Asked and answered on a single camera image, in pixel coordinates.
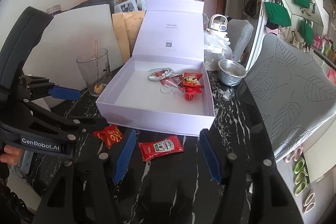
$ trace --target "white box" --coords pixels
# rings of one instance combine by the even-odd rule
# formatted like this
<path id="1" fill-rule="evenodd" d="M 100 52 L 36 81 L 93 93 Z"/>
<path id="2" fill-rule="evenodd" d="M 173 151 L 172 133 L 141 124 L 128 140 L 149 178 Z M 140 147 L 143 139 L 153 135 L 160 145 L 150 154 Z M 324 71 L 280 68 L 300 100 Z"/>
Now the white box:
<path id="1" fill-rule="evenodd" d="M 203 6 L 193 0 L 146 0 L 133 56 L 101 93 L 96 103 L 108 123 L 188 136 L 210 129 L 215 111 L 204 66 Z M 163 94 L 149 71 L 170 67 L 174 73 L 202 73 L 204 88 L 192 103 Z"/>

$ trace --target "silver container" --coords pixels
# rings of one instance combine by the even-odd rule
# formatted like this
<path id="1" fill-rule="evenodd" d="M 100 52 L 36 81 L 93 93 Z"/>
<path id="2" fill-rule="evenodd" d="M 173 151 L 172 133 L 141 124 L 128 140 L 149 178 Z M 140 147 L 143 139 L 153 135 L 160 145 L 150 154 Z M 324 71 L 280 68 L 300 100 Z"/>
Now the silver container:
<path id="1" fill-rule="evenodd" d="M 218 66 L 218 78 L 223 84 L 228 86 L 238 85 L 247 74 L 245 68 L 233 60 L 219 60 Z"/>

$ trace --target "green slipper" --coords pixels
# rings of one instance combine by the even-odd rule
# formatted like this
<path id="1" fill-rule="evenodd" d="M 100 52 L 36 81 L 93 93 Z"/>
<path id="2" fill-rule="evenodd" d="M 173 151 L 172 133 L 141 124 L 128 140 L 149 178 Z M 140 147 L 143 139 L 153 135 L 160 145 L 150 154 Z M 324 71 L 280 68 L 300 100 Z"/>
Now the green slipper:
<path id="1" fill-rule="evenodd" d="M 308 172 L 305 167 L 301 168 L 300 172 L 294 177 L 295 185 L 298 185 L 301 180 L 303 180 L 308 175 Z"/>
<path id="2" fill-rule="evenodd" d="M 300 195 L 306 187 L 307 187 L 307 179 L 305 178 L 294 188 L 294 195 L 295 196 Z"/>
<path id="3" fill-rule="evenodd" d="M 294 174 L 299 173 L 304 165 L 305 165 L 305 160 L 303 158 L 299 158 L 299 160 L 297 161 L 297 163 L 294 165 L 294 168 L 293 168 Z"/>

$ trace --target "box lid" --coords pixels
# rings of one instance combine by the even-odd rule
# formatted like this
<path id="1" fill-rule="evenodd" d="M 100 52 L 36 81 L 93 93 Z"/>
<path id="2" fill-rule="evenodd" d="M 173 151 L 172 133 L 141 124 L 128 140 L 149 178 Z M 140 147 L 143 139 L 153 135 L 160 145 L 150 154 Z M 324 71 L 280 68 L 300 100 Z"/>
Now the box lid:
<path id="1" fill-rule="evenodd" d="M 146 0 L 132 55 L 203 61 L 203 7 L 204 2 L 194 0 Z"/>

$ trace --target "leaf-patterned chair cover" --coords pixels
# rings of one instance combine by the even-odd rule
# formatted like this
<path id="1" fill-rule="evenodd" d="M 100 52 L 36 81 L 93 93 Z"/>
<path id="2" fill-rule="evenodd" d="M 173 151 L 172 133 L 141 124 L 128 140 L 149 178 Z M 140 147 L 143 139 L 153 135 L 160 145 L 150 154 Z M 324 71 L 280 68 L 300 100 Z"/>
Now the leaf-patterned chair cover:
<path id="1" fill-rule="evenodd" d="M 336 87 L 315 57 L 274 34 L 264 37 L 245 81 L 264 120 L 276 161 L 336 113 Z"/>

